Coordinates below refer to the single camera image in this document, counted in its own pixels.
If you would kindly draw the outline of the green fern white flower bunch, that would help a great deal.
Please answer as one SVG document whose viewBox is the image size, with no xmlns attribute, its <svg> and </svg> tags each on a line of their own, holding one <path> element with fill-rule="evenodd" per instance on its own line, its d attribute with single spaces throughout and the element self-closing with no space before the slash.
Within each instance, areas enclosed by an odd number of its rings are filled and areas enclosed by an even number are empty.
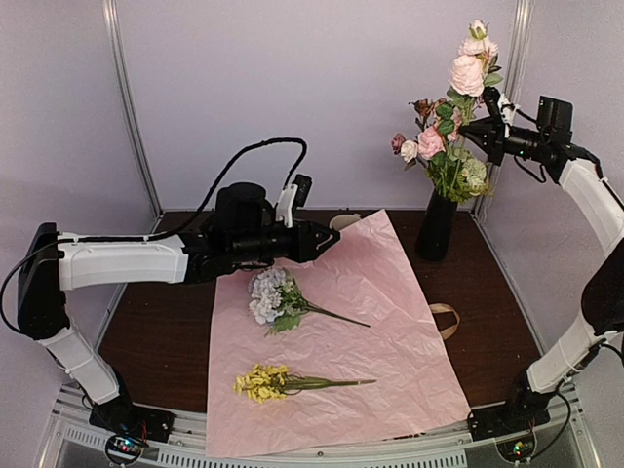
<svg viewBox="0 0 624 468">
<path fill-rule="evenodd" d="M 437 153 L 429 160 L 426 175 L 436 193 L 454 203 L 464 204 L 490 191 L 486 164 L 466 148 Z"/>
</svg>

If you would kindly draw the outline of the pink peony flower stem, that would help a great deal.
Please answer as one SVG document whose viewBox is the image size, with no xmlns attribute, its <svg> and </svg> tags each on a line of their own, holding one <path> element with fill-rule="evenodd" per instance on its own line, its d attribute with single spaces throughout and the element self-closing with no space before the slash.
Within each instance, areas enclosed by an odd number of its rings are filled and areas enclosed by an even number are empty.
<svg viewBox="0 0 624 468">
<path fill-rule="evenodd" d="M 453 105 L 448 102 L 438 106 L 435 114 L 431 116 L 432 123 L 417 137 L 418 156 L 425 163 L 426 169 L 429 160 L 437 153 L 447 153 L 454 148 L 466 148 L 465 139 L 461 136 L 456 141 L 447 139 L 455 128 L 453 110 Z"/>
</svg>

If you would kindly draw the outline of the pink wrapping paper sheet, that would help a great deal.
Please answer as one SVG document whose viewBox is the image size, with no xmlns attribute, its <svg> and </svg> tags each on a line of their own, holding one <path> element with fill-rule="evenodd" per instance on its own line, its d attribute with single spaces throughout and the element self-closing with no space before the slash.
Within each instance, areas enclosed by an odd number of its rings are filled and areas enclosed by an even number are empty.
<svg viewBox="0 0 624 468">
<path fill-rule="evenodd" d="M 208 364 L 206 452 L 238 458 L 415 435 L 465 419 L 466 396 L 386 212 L 346 227 L 318 260 L 288 264 L 329 310 L 270 335 L 249 310 L 252 274 L 218 279 Z M 256 364 L 334 381 L 258 404 L 235 393 Z"/>
</svg>

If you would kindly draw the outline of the orange brown flower stem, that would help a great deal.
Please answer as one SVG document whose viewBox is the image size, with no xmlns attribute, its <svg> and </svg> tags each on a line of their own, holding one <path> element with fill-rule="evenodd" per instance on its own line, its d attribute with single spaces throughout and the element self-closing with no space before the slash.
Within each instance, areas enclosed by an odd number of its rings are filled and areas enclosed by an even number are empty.
<svg viewBox="0 0 624 468">
<path fill-rule="evenodd" d="M 442 97 L 435 101 L 430 101 L 427 98 L 419 99 L 409 103 L 415 111 L 416 117 L 414 118 L 415 125 L 420 131 L 426 129 L 429 118 L 435 114 L 435 110 L 438 106 L 446 103 L 447 100 Z"/>
</svg>

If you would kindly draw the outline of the black cylindrical vase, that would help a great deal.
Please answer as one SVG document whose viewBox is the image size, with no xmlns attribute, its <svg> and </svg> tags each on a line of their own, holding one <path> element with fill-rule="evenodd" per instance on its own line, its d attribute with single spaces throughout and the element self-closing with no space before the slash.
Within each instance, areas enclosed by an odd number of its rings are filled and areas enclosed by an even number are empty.
<svg viewBox="0 0 624 468">
<path fill-rule="evenodd" d="M 441 261 L 447 256 L 457 206 L 433 191 L 415 243 L 420 258 Z"/>
</svg>

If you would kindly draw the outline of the tan satin ribbon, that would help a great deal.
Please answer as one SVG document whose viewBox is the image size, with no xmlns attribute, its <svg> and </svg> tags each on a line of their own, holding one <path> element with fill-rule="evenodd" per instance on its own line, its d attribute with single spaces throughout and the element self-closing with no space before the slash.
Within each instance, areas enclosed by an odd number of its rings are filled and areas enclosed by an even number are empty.
<svg viewBox="0 0 624 468">
<path fill-rule="evenodd" d="M 445 320 L 439 324 L 439 333 L 443 341 L 454 336 L 460 326 L 460 315 L 449 304 L 431 303 L 429 309 L 434 317 L 443 317 Z"/>
</svg>

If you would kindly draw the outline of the yellow small flower bunch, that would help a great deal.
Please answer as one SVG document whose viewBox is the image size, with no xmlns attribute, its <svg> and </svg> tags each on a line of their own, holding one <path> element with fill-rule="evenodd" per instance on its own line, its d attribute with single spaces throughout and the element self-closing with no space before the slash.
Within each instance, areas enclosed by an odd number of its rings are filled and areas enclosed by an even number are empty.
<svg viewBox="0 0 624 468">
<path fill-rule="evenodd" d="M 284 400 L 306 391 L 324 390 L 334 387 L 351 387 L 376 383 L 375 379 L 331 380 L 319 376 L 304 376 L 290 372 L 286 365 L 255 364 L 245 374 L 238 375 L 233 391 L 245 395 L 258 404 L 267 401 Z"/>
</svg>

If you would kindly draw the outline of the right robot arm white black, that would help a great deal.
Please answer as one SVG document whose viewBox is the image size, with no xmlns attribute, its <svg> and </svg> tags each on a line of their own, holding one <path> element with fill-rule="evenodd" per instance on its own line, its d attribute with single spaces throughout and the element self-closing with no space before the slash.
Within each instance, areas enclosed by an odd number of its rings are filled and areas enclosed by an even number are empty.
<svg viewBox="0 0 624 468">
<path fill-rule="evenodd" d="M 593 235 L 601 264 L 584 287 L 570 325 L 544 355 L 520 374 L 511 401 L 500 409 L 506 429 L 522 429 L 568 377 L 582 372 L 601 347 L 623 332 L 623 200 L 610 186 L 600 159 L 572 141 L 571 103 L 541 97 L 532 129 L 514 123 L 519 109 L 493 87 L 483 94 L 485 118 L 460 132 L 489 162 L 504 157 L 538 164 L 539 181 L 552 181 L 574 205 L 575 219 Z"/>
</svg>

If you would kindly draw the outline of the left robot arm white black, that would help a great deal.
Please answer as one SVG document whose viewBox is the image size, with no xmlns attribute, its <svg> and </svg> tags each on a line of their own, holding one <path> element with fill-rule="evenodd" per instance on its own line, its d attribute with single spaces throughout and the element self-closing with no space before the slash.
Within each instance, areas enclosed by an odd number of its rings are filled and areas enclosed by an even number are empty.
<svg viewBox="0 0 624 468">
<path fill-rule="evenodd" d="M 311 182 L 299 177 L 271 205 L 263 187 L 237 182 L 217 192 L 214 212 L 196 229 L 151 236 L 79 236 L 53 222 L 39 226 L 25 258 L 14 267 L 18 312 L 14 331 L 42 344 L 102 405 L 120 433 L 140 423 L 120 378 L 77 331 L 65 310 L 68 291 L 130 283 L 204 284 L 254 264 L 317 259 L 336 244 L 337 231 L 297 219 Z"/>
</svg>

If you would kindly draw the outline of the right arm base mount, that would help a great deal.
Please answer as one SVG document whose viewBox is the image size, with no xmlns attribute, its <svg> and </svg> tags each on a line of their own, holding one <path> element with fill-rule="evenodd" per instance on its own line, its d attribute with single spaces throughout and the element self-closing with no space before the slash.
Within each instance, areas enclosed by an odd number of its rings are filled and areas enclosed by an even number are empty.
<svg viewBox="0 0 624 468">
<path fill-rule="evenodd" d="M 538 426 L 549 423 L 550 414 L 540 409 L 533 415 L 509 415 L 503 405 L 474 409 L 467 425 L 474 442 L 494 441 L 497 454 L 515 465 L 530 462 L 537 454 Z"/>
</svg>

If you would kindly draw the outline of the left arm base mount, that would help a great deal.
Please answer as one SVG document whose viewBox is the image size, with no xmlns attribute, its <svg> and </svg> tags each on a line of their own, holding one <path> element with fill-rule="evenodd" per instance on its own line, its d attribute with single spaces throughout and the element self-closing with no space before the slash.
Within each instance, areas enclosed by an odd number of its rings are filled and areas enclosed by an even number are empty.
<svg viewBox="0 0 624 468">
<path fill-rule="evenodd" d="M 114 467 L 137 462 L 150 441 L 165 443 L 173 429 L 172 412 L 138 406 L 127 391 L 103 404 L 97 404 L 88 395 L 83 396 L 83 402 L 89 403 L 89 423 L 111 433 L 103 451 Z"/>
</svg>

